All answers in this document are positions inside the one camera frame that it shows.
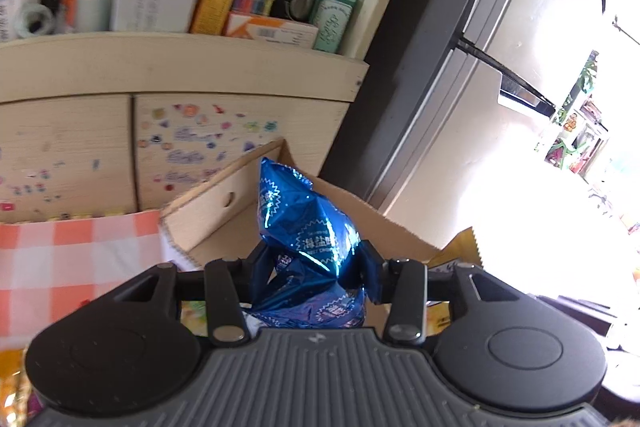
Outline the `wooden cabinet with stickers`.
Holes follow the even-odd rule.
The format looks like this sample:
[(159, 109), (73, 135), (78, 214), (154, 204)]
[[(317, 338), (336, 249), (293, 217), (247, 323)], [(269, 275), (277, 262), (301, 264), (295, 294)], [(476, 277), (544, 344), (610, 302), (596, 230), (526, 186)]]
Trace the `wooden cabinet with stickers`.
[(388, 2), (361, 0), (335, 54), (143, 32), (4, 44), (2, 220), (155, 209), (277, 138), (317, 173)]

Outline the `yellow pastry snack packet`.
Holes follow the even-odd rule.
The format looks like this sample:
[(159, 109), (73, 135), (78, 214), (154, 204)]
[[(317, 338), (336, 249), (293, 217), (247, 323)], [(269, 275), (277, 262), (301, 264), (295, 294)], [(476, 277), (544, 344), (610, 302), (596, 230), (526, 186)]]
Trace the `yellow pastry snack packet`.
[[(482, 258), (478, 250), (476, 237), (472, 228), (459, 232), (449, 244), (430, 262), (427, 263), (428, 295), (433, 294), (432, 282), (434, 275), (444, 273), (449, 275), (456, 265), (469, 263), (481, 265)], [(452, 320), (451, 300), (430, 299), (426, 307), (426, 335), (436, 336), (446, 329)]]

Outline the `blue foil snack bag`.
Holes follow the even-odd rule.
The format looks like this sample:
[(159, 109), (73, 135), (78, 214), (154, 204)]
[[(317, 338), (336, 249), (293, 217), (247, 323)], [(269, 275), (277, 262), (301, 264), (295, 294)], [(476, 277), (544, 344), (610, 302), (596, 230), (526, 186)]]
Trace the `blue foil snack bag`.
[(366, 318), (366, 291), (352, 220), (297, 169), (262, 158), (259, 235), (276, 256), (273, 278), (250, 307), (277, 329), (353, 329)]

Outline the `flat orange white box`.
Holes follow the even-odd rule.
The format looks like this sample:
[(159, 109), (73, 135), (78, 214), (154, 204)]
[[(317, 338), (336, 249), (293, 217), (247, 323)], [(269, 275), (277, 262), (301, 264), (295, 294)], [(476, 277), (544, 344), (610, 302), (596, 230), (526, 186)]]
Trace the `flat orange white box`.
[(231, 12), (222, 34), (230, 38), (311, 49), (316, 42), (318, 28), (311, 24), (294, 22), (294, 20)]

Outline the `pink checkered tablecloth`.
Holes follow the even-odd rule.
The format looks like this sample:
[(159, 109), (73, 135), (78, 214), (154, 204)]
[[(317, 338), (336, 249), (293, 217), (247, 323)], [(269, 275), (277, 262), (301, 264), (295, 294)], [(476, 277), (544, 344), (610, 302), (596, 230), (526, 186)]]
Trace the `pink checkered tablecloth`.
[(135, 275), (171, 261), (157, 210), (1, 225), (1, 349), (23, 349), (50, 324)]

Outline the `large yellow snack bag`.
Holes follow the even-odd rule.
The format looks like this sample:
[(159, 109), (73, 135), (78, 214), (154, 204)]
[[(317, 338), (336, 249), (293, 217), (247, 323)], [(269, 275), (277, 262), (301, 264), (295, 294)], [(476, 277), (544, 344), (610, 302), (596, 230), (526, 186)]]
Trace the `large yellow snack bag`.
[(26, 349), (1, 352), (0, 413), (4, 427), (26, 426), (35, 414), (34, 389), (25, 369)]

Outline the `cardboard milk box tray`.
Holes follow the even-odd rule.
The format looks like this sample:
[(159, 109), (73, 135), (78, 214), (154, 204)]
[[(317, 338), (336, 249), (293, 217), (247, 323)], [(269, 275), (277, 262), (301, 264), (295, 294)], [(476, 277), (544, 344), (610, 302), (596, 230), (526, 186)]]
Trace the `cardboard milk box tray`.
[[(258, 184), (262, 158), (291, 166), (314, 184), (314, 191), (326, 196), (342, 210), (355, 225), (361, 241), (369, 241), (384, 259), (408, 258), (422, 262), (432, 260), (437, 248), (424, 243), (406, 229), (380, 215), (358, 197), (307, 176), (297, 168), (288, 150), (288, 143), (279, 139), (252, 150), (212, 176), (191, 188), (166, 206), (160, 213), (160, 225), (169, 244), (186, 257), (193, 248), (210, 236), (226, 233), (226, 239), (214, 249), (207, 262), (198, 267), (204, 277), (204, 268), (214, 260), (233, 261), (246, 258), (262, 241), (257, 224)], [(242, 303), (248, 329), (276, 329), (252, 317), (250, 307)]]

